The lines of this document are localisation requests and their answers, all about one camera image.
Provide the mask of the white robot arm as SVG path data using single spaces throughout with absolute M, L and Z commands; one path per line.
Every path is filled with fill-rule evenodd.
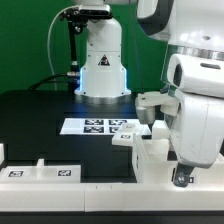
M 211 167 L 224 143 L 224 0 L 129 0 L 143 33 L 167 44 L 157 92 L 138 95 L 142 124 L 164 114 L 177 158 L 173 183 Z

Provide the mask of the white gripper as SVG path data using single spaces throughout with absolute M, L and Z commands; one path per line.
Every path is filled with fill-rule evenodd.
M 173 175 L 177 187 L 187 187 L 193 167 L 210 168 L 224 141 L 224 100 L 174 92 L 177 113 L 166 115 L 169 139 L 178 164 Z

